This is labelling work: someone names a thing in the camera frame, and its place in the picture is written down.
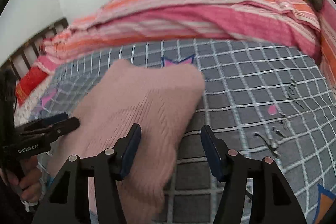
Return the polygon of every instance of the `mattress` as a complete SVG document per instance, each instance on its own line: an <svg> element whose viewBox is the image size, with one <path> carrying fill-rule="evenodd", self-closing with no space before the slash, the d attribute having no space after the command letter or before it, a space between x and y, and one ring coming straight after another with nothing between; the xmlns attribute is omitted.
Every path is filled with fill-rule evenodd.
<svg viewBox="0 0 336 224"><path fill-rule="evenodd" d="M318 183L336 191L336 106L314 61L296 49L201 39L104 49L59 67L45 95L57 92L45 105L38 103L31 119L71 113L116 59L160 68L162 56L178 61L192 54L194 65L205 77L206 90L181 141L175 171L165 187L165 207L153 222L214 220L224 184L211 175L200 142L200 129L209 124L230 149L258 160L273 157L311 223ZM295 95L290 92L288 98L290 87ZM283 137L275 134L276 130ZM277 146L277 154L269 149L270 143ZM41 166L46 167L52 153L39 156ZM43 179L48 180L46 172ZM247 190L253 191L251 180ZM250 201L246 197L242 223L248 223Z"/></svg>

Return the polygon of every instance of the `hand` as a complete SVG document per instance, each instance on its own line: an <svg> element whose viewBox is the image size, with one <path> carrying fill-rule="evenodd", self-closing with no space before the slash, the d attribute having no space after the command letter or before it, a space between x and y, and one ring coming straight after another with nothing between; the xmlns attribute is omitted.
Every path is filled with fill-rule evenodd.
<svg viewBox="0 0 336 224"><path fill-rule="evenodd" d="M19 186L21 189L25 189L21 194L21 198L28 202L37 202L42 193L42 186L40 182L41 171L37 166L37 157L33 156L29 159L22 160L21 165L26 172L26 176L19 181L16 175L7 171L8 181L10 184ZM4 174L0 169L0 176L4 181Z"/></svg>

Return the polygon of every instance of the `bed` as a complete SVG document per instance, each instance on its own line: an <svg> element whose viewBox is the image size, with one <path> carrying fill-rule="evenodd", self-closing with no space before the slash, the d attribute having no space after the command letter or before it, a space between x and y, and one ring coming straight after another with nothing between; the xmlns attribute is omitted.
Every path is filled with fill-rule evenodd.
<svg viewBox="0 0 336 224"><path fill-rule="evenodd" d="M64 28L68 25L66 19L55 24ZM22 78L40 54L35 38L46 36L49 31L57 33L55 24L25 43L4 67L10 67ZM336 192L336 102L312 58L291 47L192 38L99 49L56 69L46 89L37 96L30 119L71 113L116 59L128 59L136 66L161 68L163 56L180 61L192 54L196 57L194 65L204 75L206 90L181 141L171 181L164 189L164 209L153 222L213 222L224 184L211 176L199 139L201 126L210 124L217 138L254 159L276 157L268 143L275 140L280 155L276 162L297 196L307 222L311 223L318 207L318 184ZM286 92L293 80L297 97L289 99ZM273 105L281 112L270 113L269 107ZM287 129L281 121L286 121ZM285 137L274 136L275 128L280 128ZM45 184L52 181L47 163L56 149L54 143L50 152L39 155ZM242 223L248 223L250 210L247 197ZM97 222L95 214L92 221Z"/></svg>
<svg viewBox="0 0 336 224"><path fill-rule="evenodd" d="M43 39L52 37L57 33L62 32L68 26L66 18L61 18L56 22L53 22L28 41L23 43L1 66L1 69L10 69L17 77L18 83L22 78L27 77L28 72L32 66L36 65L36 60L40 56L40 44ZM37 101L44 93L51 81L52 76L48 76L41 83L36 83L36 87L32 87L31 93L25 99L22 105L16 105L16 111L14 116L15 125L19 126L28 121L30 113Z"/></svg>

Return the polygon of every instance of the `white grid pattern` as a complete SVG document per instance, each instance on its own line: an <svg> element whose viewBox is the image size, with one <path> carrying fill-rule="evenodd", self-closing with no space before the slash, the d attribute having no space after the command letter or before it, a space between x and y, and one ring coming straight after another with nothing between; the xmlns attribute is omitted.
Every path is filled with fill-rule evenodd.
<svg viewBox="0 0 336 224"><path fill-rule="evenodd" d="M64 65L62 68L58 69L58 71L55 74L55 77L52 81L50 89L55 88L56 86L61 88L58 89L57 94L53 97L51 104L48 105L46 108L43 108L43 111L41 113L36 113L34 117L40 117L41 115L49 116L54 115L63 111L71 111L76 106L76 103L88 92L90 88L92 88L101 77L104 75L105 71L108 67L112 64L113 60L115 58L124 58L129 59L131 63L135 61L135 58L137 57L144 57L143 64L137 64L142 65L144 67L153 67L153 66L161 66L161 60L156 60L151 62L150 57L154 54L160 54L160 56L163 56L165 54L168 54L169 52L174 52L176 54L175 58L172 58L171 56L167 56L170 59L176 59L178 61L182 60L183 58L187 57L185 54L182 53L182 51L186 49L192 49L195 53L195 62L197 65L197 68L205 72L206 70L216 69L218 72L218 77L210 77L210 79L206 79L206 82L215 82L219 81L223 87L223 91L213 91L213 90L206 90L202 96L203 98L203 107L197 109L195 113L204 113L204 120L205 123L209 124L211 126L213 119L211 118L211 113L213 112L219 112L219 111L231 111L235 126L227 126L222 128L213 129L214 133L225 133L230 131L238 131L239 134L239 140L242 147L241 153L247 157L254 157L255 153L264 152L267 151L266 145L259 145L257 147L250 147L249 141L247 140L246 136L246 130L253 126L263 126L265 128L265 133L268 136L268 138L271 138L271 132L270 132L270 126L274 122L278 122L280 120L287 121L287 125L289 128L290 136L287 136L286 138L283 138L279 140L277 143L279 146L285 145L291 141L294 141L299 152L299 159L295 161L294 163L291 163L285 167L283 167L283 163L281 159L277 160L278 166L282 169L283 173L286 174L289 171L293 170L294 168L298 166L302 166L303 170L303 177L304 177L304 187L301 187L300 189L295 191L295 195L299 196L303 192L306 194L306 202L305 202L305 209L304 213L305 216L308 215L312 210L316 208L316 203L310 204L310 190L311 187L316 185L316 183L320 180L323 182L323 186L325 185L325 175L333 169L336 176L336 170L335 170L335 162L333 160L332 151L330 149L330 145L333 144L333 142L336 140L336 133L333 130L333 134L335 137L327 141L327 138L325 137L325 134L323 132L323 128L326 125L330 125L332 127L332 123L336 121L336 117L333 113L335 111L335 102L330 96L330 90L326 90L321 92L319 89L318 82L324 83L326 86L326 82L324 77L320 74L319 77L316 77L313 73L311 73L312 69L315 69L316 66L312 64L307 64L306 62L306 56L303 56L301 53L297 52L295 54L292 54L292 51L290 51L288 48L283 46L275 46L272 44L256 44L256 43L246 43L246 42L230 42L230 41L198 41L196 39L191 41L182 41L177 40L174 42L168 42L168 45L166 44L166 41L156 42L158 44L158 47L155 47L155 49L151 49L153 43L139 43L136 45L131 46L124 46L120 47L118 49L109 49L109 50L103 50L100 52L93 53L91 55L88 55L86 57L80 58L72 63L68 63ZM236 49L236 45L240 43L243 47ZM211 52L203 52L202 47L204 45L210 45ZM144 46L144 51L142 52L136 52L138 47ZM279 53L280 49L285 48L288 52L289 56L282 57ZM276 53L276 57L268 57L266 54L266 50L274 50ZM260 51L263 56L263 60L255 60L253 59L251 55L251 51ZM248 60L246 61L237 61L236 55L237 54L246 54L248 57ZM105 56L108 56L106 61L102 61L102 58ZM228 58L227 62L223 62L223 57L231 57L232 61ZM203 60L206 60L207 58L213 58L214 64L213 65L206 65L202 64ZM299 67L295 60L303 60L304 66ZM282 65L285 68L276 68L275 62L281 62ZM288 67L286 65L287 61L291 61L294 64L294 67ZM249 74L243 74L241 70L241 66L244 64L251 64L253 68L255 69L255 72L249 73ZM259 65L260 64L268 64L271 69L269 70L260 70ZM223 68L234 65L238 71L237 75L234 76L225 76L223 72ZM308 71L311 73L312 77L305 77L304 71ZM305 109L301 109L301 107L295 102L295 100L287 99L285 96L282 100L276 99L274 96L274 92L277 90L277 88L280 88L283 92L283 94L286 94L286 88L290 86L290 83L284 83L280 72L288 72L289 75L293 77L293 73L300 72L300 74L303 77L303 80L297 81L296 85L305 84L309 96L301 96L300 90L296 88L296 92L298 95L298 99L300 100L300 103L305 106ZM268 74L274 73L278 83L275 85L270 85L265 81L264 77ZM247 76L256 76L261 81L262 86L258 87L249 87L248 83L245 80L245 77ZM236 79L241 80L243 83L243 88L235 88L229 85L227 80ZM309 83L315 83L316 88L318 92L316 94L312 94L309 88ZM269 102L258 102L257 99L254 96L254 92L256 90L265 90L267 94L270 97ZM237 104L235 102L235 98L233 96L233 92L238 91L244 91L247 92L252 103L245 103L245 104ZM209 106L209 96L212 95L223 95L227 96L229 106L225 107L216 107L212 108ZM330 102L326 102L323 99L323 96L328 96L330 99ZM318 103L318 98L322 98L324 105L321 105ZM311 109L309 104L306 102L307 99L313 99L314 102L318 105L318 108ZM286 115L285 112L281 110L282 103L289 103L291 107L295 110L295 114L292 115ZM282 118L272 118L272 117L265 117L264 114L261 111L261 107L268 106L268 105L275 105L279 113L283 113L286 115L286 117ZM255 112L258 114L259 121L250 122L248 124L243 123L241 120L241 116L239 111L247 109L247 108L254 108ZM328 118L328 116L325 113L325 109L329 109L332 113L332 118ZM327 119L327 122L319 123L319 118L316 116L315 112L317 110L322 110L324 117ZM309 128L306 120L305 120L305 114L312 113L314 116L315 123L317 124L314 128ZM302 123L305 127L305 131L302 133L296 133L295 129L291 125L290 121L291 119L295 117L300 117L302 119ZM198 135L199 134L199 128L197 130L191 130L188 133L184 135L184 137L191 136L191 135ZM315 140L312 136L312 133L320 132L321 136L323 137L325 141L325 145L318 148ZM302 152L302 147L300 145L300 138L308 135L313 147L314 152L310 155L304 157ZM332 161L332 164L328 166L324 171L322 167L322 161L323 159L320 157L320 153L324 151L324 149L328 150L330 159ZM319 162L319 169L320 169L320 175L318 175L316 178L314 178L311 182L308 181L308 174L306 170L306 163L312 159L313 157L317 157ZM178 164L185 164L185 163L191 163L191 162L204 162L206 161L206 157L195 157L195 158L187 158L187 159L178 159ZM210 222L206 223L212 223L216 210L217 210L217 194L221 193L223 190L223 187L218 186L215 178L209 174L210 180L209 180L209 188L208 189L198 189L198 190L176 190L176 177L177 177L177 171L175 169L174 174L171 179L170 188L166 192L168 195L168 209L167 209L167 218L166 223L174 223L174 198L175 196L185 196L185 195L199 195L199 194L209 194L211 196L210 199ZM336 182L333 182L333 187L331 190L334 190L336 187ZM247 221L249 218L249 214L245 214L242 218L242 221Z"/></svg>

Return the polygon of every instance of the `pink towel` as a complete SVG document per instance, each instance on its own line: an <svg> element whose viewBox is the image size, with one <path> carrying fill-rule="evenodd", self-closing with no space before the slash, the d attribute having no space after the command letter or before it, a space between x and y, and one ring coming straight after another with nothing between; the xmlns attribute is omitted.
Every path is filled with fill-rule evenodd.
<svg viewBox="0 0 336 224"><path fill-rule="evenodd" d="M73 112L81 126L60 140L48 171L55 176L72 154L91 157L113 147L133 123L140 124L142 139L131 172L118 189L127 223L149 223L162 208L163 187L204 89L201 72L190 64L154 69L115 61ZM89 201L95 212L92 180Z"/></svg>

